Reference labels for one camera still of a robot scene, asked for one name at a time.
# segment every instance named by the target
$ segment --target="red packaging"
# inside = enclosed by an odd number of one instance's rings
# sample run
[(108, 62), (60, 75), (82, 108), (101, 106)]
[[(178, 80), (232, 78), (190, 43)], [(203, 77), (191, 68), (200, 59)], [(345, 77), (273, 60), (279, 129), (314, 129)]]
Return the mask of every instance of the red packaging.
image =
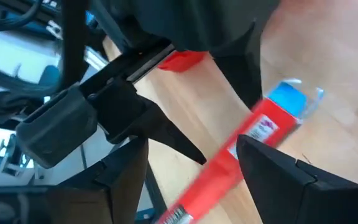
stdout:
[(206, 52), (192, 52), (189, 50), (175, 52), (158, 65), (158, 68), (173, 72), (184, 72), (202, 61), (205, 55)]
[(211, 210), (243, 176), (237, 160), (239, 134), (276, 147), (296, 127), (297, 119), (268, 98), (264, 98), (246, 118), (218, 153), (206, 164), (199, 176), (157, 224), (195, 223)]

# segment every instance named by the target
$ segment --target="cable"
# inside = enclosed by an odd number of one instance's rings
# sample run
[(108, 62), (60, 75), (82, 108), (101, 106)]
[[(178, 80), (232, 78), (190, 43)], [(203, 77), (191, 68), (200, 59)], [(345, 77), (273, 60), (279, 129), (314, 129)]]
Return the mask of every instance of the cable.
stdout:
[(19, 18), (0, 19), (0, 31), (12, 30), (28, 24), (36, 17), (41, 5), (42, 0), (37, 0), (37, 2), (35, 2), (32, 7)]
[[(0, 30), (13, 29), (14, 26), (25, 24), (39, 9), (42, 0), (38, 0), (31, 9), (22, 16), (20, 21), (0, 24)], [(85, 51), (85, 11), (87, 0), (62, 1), (62, 32), (63, 32), (63, 69), (59, 81), (53, 85), (29, 83), (0, 71), (0, 87), (22, 96), (44, 97), (52, 96), (72, 84), (79, 82), (82, 77), (82, 65)]]
[(18, 93), (22, 96), (44, 97), (51, 96), (58, 91), (60, 85), (39, 85), (29, 83), (18, 78), (14, 78), (0, 71), (0, 87), (5, 88), (12, 93)]

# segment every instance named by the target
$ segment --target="wooden table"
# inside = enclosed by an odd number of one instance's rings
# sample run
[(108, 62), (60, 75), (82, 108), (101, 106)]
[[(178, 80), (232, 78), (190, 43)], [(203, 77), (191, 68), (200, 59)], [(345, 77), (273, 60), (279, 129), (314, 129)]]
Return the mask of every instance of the wooden table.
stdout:
[[(358, 1), (282, 1), (264, 32), (261, 68), (264, 91), (283, 78), (326, 90), (320, 108), (279, 150), (358, 183)], [(210, 57), (180, 74), (156, 69), (136, 87), (207, 158), (250, 113)], [(153, 141), (149, 161), (168, 205), (201, 169)], [(243, 182), (200, 223), (261, 220)]]

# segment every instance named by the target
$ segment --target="barcode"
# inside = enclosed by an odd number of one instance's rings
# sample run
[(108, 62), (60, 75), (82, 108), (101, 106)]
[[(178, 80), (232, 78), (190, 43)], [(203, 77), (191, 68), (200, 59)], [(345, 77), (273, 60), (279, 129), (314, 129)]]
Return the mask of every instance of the barcode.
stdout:
[(253, 139), (256, 139), (256, 140), (259, 140), (262, 138), (262, 133), (259, 132), (258, 129), (253, 129), (251, 130), (249, 133), (248, 133), (248, 136), (253, 138)]
[[(268, 116), (262, 114), (260, 119), (245, 134), (257, 141), (264, 142), (277, 129), (278, 126)], [(229, 149), (229, 152), (238, 159), (236, 144)]]
[(193, 217), (189, 215), (183, 206), (179, 205), (169, 216), (162, 221), (163, 224), (189, 224)]

